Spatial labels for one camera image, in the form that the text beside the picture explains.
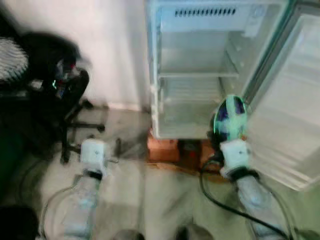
refrigerator vent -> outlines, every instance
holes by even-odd
[[[206,7],[206,8],[184,8],[176,9],[175,17],[211,17],[211,16],[232,16],[236,13],[235,7]]]

office chair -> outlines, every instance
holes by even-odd
[[[16,34],[0,14],[0,113],[6,124],[17,128],[31,139],[33,143],[43,146],[50,137],[62,142],[61,163],[69,161],[70,151],[80,149],[68,143],[69,128],[95,128],[103,132],[103,124],[73,122],[83,108],[90,109],[92,104],[87,100],[80,103],[81,97],[89,83],[88,73],[81,69],[78,75],[69,79],[69,72],[75,68],[79,58],[78,48],[71,42],[48,33],[28,33],[23,36]],[[30,85],[34,79],[42,81],[39,88]],[[63,94],[54,88],[56,80],[66,81]],[[30,124],[19,124],[21,119],[13,122],[6,115],[16,112],[30,112]],[[41,127],[37,136],[33,129]]]
[[[46,79],[40,91],[32,91],[34,113],[42,124],[58,129],[58,134],[54,135],[62,143],[60,162],[66,164],[69,162],[70,151],[80,153],[80,147],[68,142],[70,128],[105,131],[104,124],[75,121],[83,108],[93,108],[88,100],[81,102],[89,83],[89,74],[76,67],[79,51],[71,42],[47,33],[29,33],[22,39],[30,56],[32,69],[41,70],[33,77]]]

door shelf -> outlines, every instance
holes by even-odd
[[[229,54],[204,50],[163,49],[160,78],[238,78],[239,73]]]

black cable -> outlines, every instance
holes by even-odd
[[[48,239],[47,238],[47,235],[46,235],[46,230],[45,230],[45,220],[46,220],[46,217],[47,217],[47,212],[48,212],[48,209],[49,209],[49,205],[51,204],[51,202],[60,194],[66,192],[66,191],[69,191],[73,188],[73,186],[69,186],[69,187],[66,187],[66,188],[63,188],[59,191],[57,191],[55,194],[53,194],[49,199],[48,201],[46,202],[46,204],[44,205],[43,207],[43,210],[42,210],[42,213],[41,213],[41,219],[40,219],[40,235],[41,237],[43,237],[44,239]]]
[[[286,233],[284,233],[282,230],[278,229],[277,227],[274,227],[258,218],[255,218],[245,212],[241,212],[233,207],[230,207],[228,205],[225,205],[219,201],[217,201],[216,199],[214,199],[208,192],[206,192],[205,190],[205,187],[204,187],[204,182],[203,182],[203,174],[204,174],[204,171],[206,170],[207,166],[210,165],[212,162],[209,160],[207,161],[203,167],[201,168],[201,171],[200,171],[200,187],[201,187],[201,190],[202,190],[202,193],[211,201],[213,202],[215,205],[217,205],[218,207],[226,210],[226,211],[229,211],[233,214],[236,214],[236,215],[239,215],[243,218],[246,218],[246,219],[249,219],[253,222],[256,222],[258,224],[261,224],[263,226],[265,226],[266,228],[269,228],[271,229],[272,231],[274,231],[275,233],[279,234],[280,236],[284,237],[286,240],[292,240],[292,238],[290,236],[287,236]]]

wooden block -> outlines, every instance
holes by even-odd
[[[184,140],[179,144],[180,162],[179,166],[198,171],[200,162],[200,141],[198,140]]]
[[[148,162],[179,162],[180,154],[177,149],[149,149]]]
[[[210,141],[203,140],[201,142],[201,157],[200,157],[200,166],[199,166],[200,169],[208,161],[209,156],[214,153],[215,151],[212,149]],[[207,171],[210,171],[210,172],[219,172],[220,169],[221,168],[218,165],[213,165],[213,164],[207,167]]]
[[[178,149],[177,139],[156,139],[149,132],[147,140],[148,149],[175,150]]]

